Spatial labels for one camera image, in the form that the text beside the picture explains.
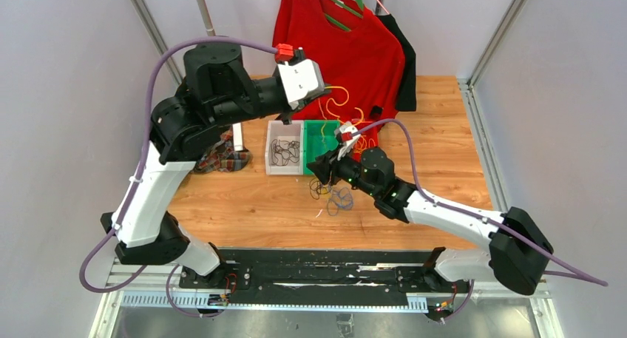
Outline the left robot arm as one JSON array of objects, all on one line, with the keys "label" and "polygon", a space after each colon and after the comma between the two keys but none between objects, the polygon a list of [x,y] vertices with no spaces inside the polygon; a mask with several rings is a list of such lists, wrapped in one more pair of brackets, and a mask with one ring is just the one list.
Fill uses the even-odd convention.
[{"label": "left robot arm", "polygon": [[179,185],[232,125],[275,115],[284,124],[325,93],[319,65],[300,48],[269,47],[226,36],[196,38],[167,50],[159,67],[183,50],[180,91],[159,103],[146,91],[146,135],[122,203],[101,216],[107,239],[127,265],[176,263],[208,288],[226,281],[209,243],[190,235],[168,211]]}]

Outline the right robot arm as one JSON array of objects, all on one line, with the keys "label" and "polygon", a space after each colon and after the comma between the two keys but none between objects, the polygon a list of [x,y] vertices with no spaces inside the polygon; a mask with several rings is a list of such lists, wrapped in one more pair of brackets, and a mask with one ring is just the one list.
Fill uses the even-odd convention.
[{"label": "right robot arm", "polygon": [[432,291],[453,281],[496,281],[517,294],[531,295],[548,265],[552,245],[528,212],[481,210],[438,197],[395,174],[385,152],[374,147],[360,158],[328,151],[307,168],[325,185],[343,180],[373,198],[385,217],[446,231],[476,245],[475,250],[444,249],[422,279]]}]

